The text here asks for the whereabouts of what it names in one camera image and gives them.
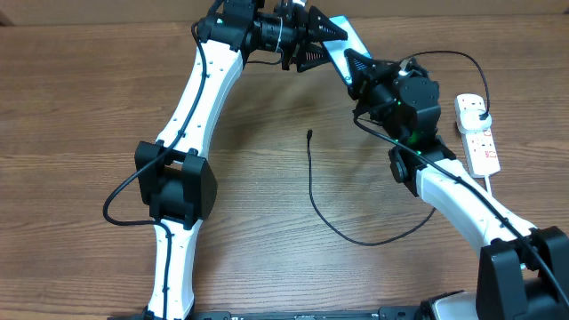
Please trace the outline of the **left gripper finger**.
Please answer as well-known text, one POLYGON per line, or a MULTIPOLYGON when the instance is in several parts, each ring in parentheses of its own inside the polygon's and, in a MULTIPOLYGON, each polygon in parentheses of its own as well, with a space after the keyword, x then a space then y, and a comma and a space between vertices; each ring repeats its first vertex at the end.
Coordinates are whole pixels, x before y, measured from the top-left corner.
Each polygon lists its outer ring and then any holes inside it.
POLYGON ((302 44, 294 54, 297 72, 302 73, 330 62, 325 49, 316 44, 302 44))
POLYGON ((308 40, 312 43, 322 43, 328 41, 345 41, 348 33, 330 21, 315 6, 309 8, 308 19, 308 40))

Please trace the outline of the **blue Galaxy S24+ smartphone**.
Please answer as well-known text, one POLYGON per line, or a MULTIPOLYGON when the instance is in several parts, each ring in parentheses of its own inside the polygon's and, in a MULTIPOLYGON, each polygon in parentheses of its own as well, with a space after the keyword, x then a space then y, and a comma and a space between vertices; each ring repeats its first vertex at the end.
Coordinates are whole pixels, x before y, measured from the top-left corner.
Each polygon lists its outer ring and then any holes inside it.
POLYGON ((343 15, 334 16, 330 18, 330 21, 336 26, 342 28, 347 32, 347 40, 334 40, 323 42, 324 48, 327 50, 331 62, 340 75, 343 83, 346 86, 352 84, 352 78, 349 73, 349 65, 347 63, 344 52, 347 49, 353 49, 354 51, 364 55, 366 58, 371 58, 372 55, 369 53, 361 38, 354 30, 350 24, 348 18, 343 15))

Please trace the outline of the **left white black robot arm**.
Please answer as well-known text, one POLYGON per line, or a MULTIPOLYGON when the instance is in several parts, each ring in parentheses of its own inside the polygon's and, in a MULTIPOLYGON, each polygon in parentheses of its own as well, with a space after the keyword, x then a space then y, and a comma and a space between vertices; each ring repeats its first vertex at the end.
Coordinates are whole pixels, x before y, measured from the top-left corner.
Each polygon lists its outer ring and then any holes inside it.
POLYGON ((141 142, 135 164, 141 198, 156 232, 156 274, 145 319, 189 319, 199 229, 212 211, 217 180, 208 162, 226 98, 256 51, 276 52, 283 69, 325 64, 327 41, 348 34, 315 6, 283 1, 217 1, 192 29, 196 58, 179 104, 153 143, 141 142))

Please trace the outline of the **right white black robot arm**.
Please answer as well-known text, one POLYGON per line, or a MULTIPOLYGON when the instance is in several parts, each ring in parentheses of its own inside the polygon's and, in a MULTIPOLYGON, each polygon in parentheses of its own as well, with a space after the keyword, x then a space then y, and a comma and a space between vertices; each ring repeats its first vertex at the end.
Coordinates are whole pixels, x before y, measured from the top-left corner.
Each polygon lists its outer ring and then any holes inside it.
POLYGON ((373 60, 344 52, 355 117, 384 129, 395 180, 440 211, 478 256, 475 292, 422 302, 424 319, 566 319, 568 237, 537 228, 473 181, 437 134, 439 85, 415 59, 373 60))

